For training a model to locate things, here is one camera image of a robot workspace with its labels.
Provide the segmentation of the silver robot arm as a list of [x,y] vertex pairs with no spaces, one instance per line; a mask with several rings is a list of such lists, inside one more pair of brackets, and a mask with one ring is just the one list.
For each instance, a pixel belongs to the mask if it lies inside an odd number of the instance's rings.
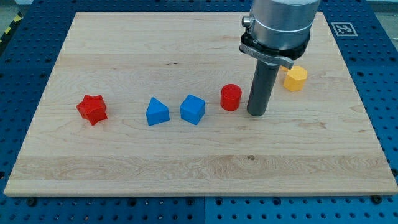
[[319,0],[253,0],[239,49],[260,62],[292,68],[310,40]]

